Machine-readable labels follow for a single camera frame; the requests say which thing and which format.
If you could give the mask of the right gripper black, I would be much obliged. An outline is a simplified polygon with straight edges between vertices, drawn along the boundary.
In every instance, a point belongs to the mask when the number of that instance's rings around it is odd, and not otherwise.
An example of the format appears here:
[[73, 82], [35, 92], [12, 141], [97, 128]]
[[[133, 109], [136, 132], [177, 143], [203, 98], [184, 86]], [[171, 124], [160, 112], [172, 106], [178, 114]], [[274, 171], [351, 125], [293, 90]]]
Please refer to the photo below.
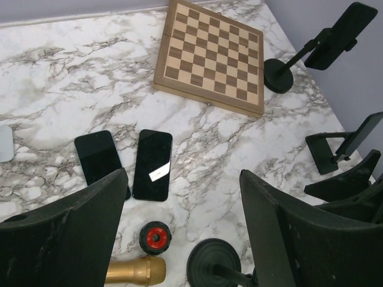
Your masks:
[[307, 185], [304, 193], [330, 202], [317, 206], [326, 212], [382, 224], [382, 175], [371, 186], [369, 183], [380, 157], [381, 152], [373, 149], [350, 170]]

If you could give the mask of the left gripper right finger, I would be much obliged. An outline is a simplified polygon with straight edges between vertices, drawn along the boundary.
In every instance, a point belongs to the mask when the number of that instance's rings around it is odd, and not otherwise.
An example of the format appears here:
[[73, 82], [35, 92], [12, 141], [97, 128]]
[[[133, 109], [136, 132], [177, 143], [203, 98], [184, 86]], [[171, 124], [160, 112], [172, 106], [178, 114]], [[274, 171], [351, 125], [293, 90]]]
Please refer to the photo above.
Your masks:
[[381, 286], [382, 224], [344, 218], [239, 177], [260, 286]]

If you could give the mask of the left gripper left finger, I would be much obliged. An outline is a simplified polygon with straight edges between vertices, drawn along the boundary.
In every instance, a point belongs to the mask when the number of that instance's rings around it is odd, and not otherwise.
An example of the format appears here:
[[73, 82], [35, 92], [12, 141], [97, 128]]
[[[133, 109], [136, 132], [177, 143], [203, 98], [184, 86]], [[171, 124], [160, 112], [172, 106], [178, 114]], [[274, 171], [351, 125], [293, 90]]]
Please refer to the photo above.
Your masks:
[[127, 184], [119, 169], [1, 222], [1, 286], [104, 286]]

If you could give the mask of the black round-base phone stand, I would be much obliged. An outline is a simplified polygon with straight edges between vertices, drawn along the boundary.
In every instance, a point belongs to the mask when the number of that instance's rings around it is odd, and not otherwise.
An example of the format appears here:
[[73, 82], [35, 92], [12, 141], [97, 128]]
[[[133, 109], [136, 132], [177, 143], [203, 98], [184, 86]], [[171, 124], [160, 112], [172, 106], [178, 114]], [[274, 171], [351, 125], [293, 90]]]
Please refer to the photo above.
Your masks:
[[222, 239], [205, 239], [192, 250], [187, 261], [190, 286], [258, 286], [256, 271], [241, 272], [235, 249]]

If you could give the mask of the teal smartphone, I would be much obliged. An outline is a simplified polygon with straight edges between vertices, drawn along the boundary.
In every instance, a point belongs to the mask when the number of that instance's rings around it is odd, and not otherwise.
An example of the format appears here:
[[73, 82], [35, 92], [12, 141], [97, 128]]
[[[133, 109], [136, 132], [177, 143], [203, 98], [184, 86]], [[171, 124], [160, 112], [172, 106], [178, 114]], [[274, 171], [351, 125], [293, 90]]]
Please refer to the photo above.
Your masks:
[[74, 139], [74, 145], [88, 186], [115, 170], [124, 170], [127, 175], [110, 131], [79, 136]]

